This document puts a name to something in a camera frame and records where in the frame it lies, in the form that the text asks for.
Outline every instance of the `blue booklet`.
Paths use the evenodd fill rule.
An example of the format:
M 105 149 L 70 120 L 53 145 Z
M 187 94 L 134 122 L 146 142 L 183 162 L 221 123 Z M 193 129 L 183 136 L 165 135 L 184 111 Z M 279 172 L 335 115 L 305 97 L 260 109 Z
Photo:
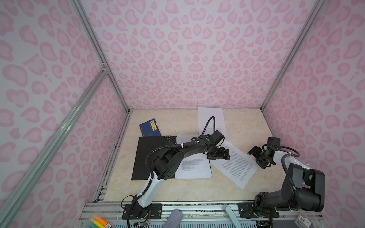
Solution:
M 156 124 L 155 119 L 151 119 L 143 124 L 139 125 L 139 128 L 141 129 L 142 136 L 161 136 L 160 130 L 158 129 L 158 126 Z

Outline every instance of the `pink wall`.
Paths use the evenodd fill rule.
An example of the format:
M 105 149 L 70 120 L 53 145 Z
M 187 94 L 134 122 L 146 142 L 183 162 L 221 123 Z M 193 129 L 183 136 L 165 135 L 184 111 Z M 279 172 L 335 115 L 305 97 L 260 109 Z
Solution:
M 67 0 L 0 7 L 0 206 L 100 71 Z
M 95 194 L 123 118 L 106 78 L 9 227 L 73 227 Z
M 260 107 L 312 0 L 82 0 L 129 108 Z
M 329 228 L 365 224 L 364 11 L 363 1 L 329 2 L 264 112 L 275 136 L 325 173 Z

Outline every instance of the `yellow label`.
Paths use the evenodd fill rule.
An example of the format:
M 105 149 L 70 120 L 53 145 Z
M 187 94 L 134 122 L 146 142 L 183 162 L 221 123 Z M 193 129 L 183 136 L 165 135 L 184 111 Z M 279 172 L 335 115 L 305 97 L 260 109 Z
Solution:
M 150 124 L 151 124 L 152 130 L 156 131 L 157 130 L 157 127 L 156 127 L 155 121 L 152 120 L 150 122 Z

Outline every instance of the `white paper sheet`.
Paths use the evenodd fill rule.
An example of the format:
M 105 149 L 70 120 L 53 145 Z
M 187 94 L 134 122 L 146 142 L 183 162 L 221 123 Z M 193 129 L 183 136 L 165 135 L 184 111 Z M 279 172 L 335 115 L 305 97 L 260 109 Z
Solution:
M 222 147 L 229 149 L 231 159 L 211 160 L 211 163 L 243 189 L 257 170 L 258 165 L 231 143 L 224 141 Z
M 198 129 L 199 134 L 204 130 L 207 121 L 211 116 L 215 117 L 215 129 L 219 130 L 225 137 L 227 137 L 226 123 L 224 122 L 223 109 L 222 108 L 198 108 Z M 204 134 L 213 133 L 213 120 L 208 124 Z
M 198 137 L 198 135 L 178 135 L 176 137 L 176 143 L 190 142 L 192 137 Z M 210 169 L 210 163 L 205 154 L 191 155 L 180 163 L 180 166 L 176 170 L 176 179 L 198 179 L 198 178 L 211 178 L 212 171 Z

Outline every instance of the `beige marble tabletop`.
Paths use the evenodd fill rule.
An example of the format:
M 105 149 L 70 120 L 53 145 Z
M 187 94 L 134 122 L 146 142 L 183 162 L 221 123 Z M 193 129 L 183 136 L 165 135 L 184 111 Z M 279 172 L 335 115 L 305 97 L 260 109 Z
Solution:
M 224 109 L 226 140 L 247 153 L 253 146 L 266 144 L 269 127 L 259 109 Z M 105 202 L 120 202 L 130 194 L 141 192 L 146 181 L 131 181 L 139 125 L 155 118 L 162 135 L 198 135 L 198 110 L 133 111 L 123 144 L 108 185 Z M 279 166 L 258 168 L 241 190 L 211 164 L 209 179 L 168 179 L 161 184 L 154 201 L 221 201 L 253 200 L 259 192 L 281 189 L 285 173 Z

